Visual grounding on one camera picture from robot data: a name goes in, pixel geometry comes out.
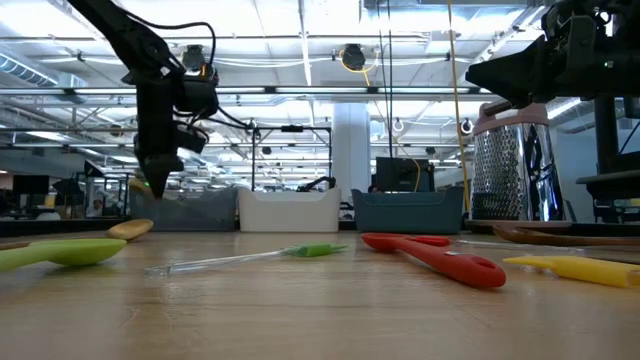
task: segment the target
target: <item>clear plastic tube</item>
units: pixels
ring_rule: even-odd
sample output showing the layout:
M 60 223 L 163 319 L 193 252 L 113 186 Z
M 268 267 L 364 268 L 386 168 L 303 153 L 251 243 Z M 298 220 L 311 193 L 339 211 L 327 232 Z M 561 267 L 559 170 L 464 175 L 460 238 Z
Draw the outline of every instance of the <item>clear plastic tube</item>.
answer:
M 182 263 L 176 263 L 166 266 L 156 266 L 147 268 L 145 273 L 148 276 L 169 276 L 187 272 L 200 271 L 204 269 L 216 269 L 223 268 L 227 266 L 238 265 L 250 261 L 255 260 L 265 260 L 272 259 L 281 256 L 285 256 L 288 253 L 286 250 L 278 250 L 272 251 L 268 253 L 261 254 L 252 254 L 252 255 L 242 255 L 242 256 L 232 256 L 226 258 L 217 258 L 217 259 L 207 259 L 207 260 L 198 260 L 198 261 L 188 261 Z
M 585 249 L 573 248 L 573 247 L 495 243 L 495 242 L 468 241 L 468 240 L 454 240 L 453 245 L 454 246 L 475 246 L 475 247 L 485 247 L 485 248 L 504 249 L 504 250 L 548 251 L 548 252 L 555 252 L 555 253 L 560 252 L 560 253 L 566 253 L 570 255 L 585 255 L 586 253 Z

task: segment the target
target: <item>yellow spatula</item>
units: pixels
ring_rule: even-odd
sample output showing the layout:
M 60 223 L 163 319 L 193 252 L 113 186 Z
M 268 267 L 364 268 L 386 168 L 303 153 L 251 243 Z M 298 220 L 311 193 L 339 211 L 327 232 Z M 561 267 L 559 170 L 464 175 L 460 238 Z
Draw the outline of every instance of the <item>yellow spatula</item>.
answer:
M 99 263 L 117 254 L 127 242 L 119 239 L 70 239 L 15 244 L 0 251 L 0 271 L 50 261 L 66 266 Z
M 570 279 L 622 288 L 640 286 L 640 265 L 579 256 L 521 256 L 504 261 L 551 269 L 556 275 Z
M 107 230 L 107 237 L 112 239 L 122 239 L 128 242 L 135 241 L 138 237 L 146 234 L 153 227 L 153 221 L 137 219 L 125 221 Z

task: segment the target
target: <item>silicone spatula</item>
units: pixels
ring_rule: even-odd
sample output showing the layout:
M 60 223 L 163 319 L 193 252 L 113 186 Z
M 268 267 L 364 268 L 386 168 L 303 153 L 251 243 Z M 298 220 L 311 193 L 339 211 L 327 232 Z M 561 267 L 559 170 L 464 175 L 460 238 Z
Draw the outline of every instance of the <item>silicone spatula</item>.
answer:
M 473 254 L 463 254 L 443 246 L 427 245 L 403 237 L 366 237 L 364 242 L 378 251 L 400 250 L 433 269 L 463 284 L 478 288 L 500 287 L 507 281 L 504 271 L 491 261 Z
M 617 287 L 640 286 L 640 266 L 578 256 L 520 256 L 504 259 L 511 264 L 551 269 L 556 275 Z
M 0 251 L 0 271 L 50 261 L 66 266 L 92 265 L 117 254 L 127 242 L 119 239 L 69 239 L 24 243 Z

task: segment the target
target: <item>table surface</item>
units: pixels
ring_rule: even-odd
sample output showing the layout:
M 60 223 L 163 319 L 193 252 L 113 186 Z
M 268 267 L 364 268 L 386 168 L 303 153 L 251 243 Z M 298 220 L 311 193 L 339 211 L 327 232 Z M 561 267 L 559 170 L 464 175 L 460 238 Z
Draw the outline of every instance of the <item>table surface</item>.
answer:
M 507 284 L 477 290 L 358 239 L 350 232 L 152 233 L 97 266 L 42 263 L 2 273 L 1 358 L 640 358 L 638 290 L 504 263 Z M 149 266 L 317 242 L 350 246 L 321 258 L 169 278 L 144 274 Z M 466 251 L 495 262 L 524 255 Z

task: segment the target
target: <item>green spatula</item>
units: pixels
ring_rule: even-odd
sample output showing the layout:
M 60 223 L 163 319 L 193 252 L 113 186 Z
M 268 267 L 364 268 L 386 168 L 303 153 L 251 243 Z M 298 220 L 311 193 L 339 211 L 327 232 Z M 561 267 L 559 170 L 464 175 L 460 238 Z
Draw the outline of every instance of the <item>green spatula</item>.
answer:
M 65 266 L 99 263 L 117 254 L 127 242 L 119 239 L 51 240 L 16 245 L 0 251 L 0 271 L 50 261 Z

